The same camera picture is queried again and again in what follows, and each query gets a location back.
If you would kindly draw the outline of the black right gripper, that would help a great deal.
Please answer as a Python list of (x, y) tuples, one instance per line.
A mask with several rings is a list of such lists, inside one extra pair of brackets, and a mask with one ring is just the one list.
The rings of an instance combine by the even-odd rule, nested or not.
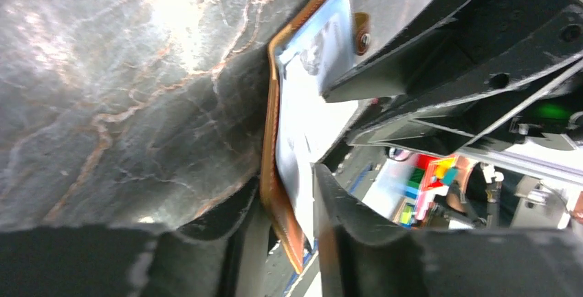
[(556, 149), (569, 148), (566, 142), (552, 139), (582, 128), (581, 64), (578, 60), (521, 89), (440, 103), (406, 103), (354, 129), (349, 141), (435, 156), (451, 155), (466, 146), (504, 151), (529, 138), (548, 140)]

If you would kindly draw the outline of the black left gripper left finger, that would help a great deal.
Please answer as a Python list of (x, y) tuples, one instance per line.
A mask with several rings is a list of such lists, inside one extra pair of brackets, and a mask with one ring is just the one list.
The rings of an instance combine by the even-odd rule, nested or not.
[(260, 296), (269, 231), (252, 179), (178, 229), (176, 296)]

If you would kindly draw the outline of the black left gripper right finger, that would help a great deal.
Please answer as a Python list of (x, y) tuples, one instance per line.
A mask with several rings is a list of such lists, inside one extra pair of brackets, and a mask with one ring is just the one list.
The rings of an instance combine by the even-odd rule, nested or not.
[(323, 296), (414, 296), (415, 242), (313, 166)]

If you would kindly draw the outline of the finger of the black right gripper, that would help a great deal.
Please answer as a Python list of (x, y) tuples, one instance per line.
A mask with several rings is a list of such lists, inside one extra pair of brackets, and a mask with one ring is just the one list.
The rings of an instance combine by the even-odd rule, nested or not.
[(581, 26), (580, 0), (433, 0), (324, 97), (439, 103), (513, 89), (580, 56)]

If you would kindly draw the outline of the brown leather card holder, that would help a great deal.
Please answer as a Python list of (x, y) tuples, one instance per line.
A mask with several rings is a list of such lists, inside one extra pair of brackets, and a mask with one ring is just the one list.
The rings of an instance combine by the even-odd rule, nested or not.
[[(274, 36), (267, 47), (270, 77), (261, 160), (260, 195), (261, 201), (272, 220), (276, 236), (280, 239), (280, 243), (287, 254), (289, 262), (297, 273), (303, 271), (305, 247), (312, 243), (308, 242), (295, 218), (292, 203), (276, 166), (276, 141), (280, 113), (280, 74), (276, 64), (276, 48), (290, 40), (292, 34), (299, 31), (300, 27), (315, 14), (317, 9), (324, 5), (325, 1), (309, 0), (307, 5)], [(363, 12), (353, 11), (353, 20), (355, 23), (353, 27), (354, 51), (357, 58), (365, 54), (369, 48), (369, 16)], [(349, 120), (340, 138), (326, 154), (340, 141), (349, 123), (353, 120), (355, 113)]]

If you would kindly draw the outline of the silver VIP credit card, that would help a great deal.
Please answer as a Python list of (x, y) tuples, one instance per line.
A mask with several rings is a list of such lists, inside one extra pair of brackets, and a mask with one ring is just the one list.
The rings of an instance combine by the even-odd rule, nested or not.
[(312, 164), (340, 138), (358, 102), (328, 103), (326, 87), (355, 64), (351, 0), (326, 0), (315, 14), (276, 48), (280, 113), (276, 166), (295, 218), (314, 242)]

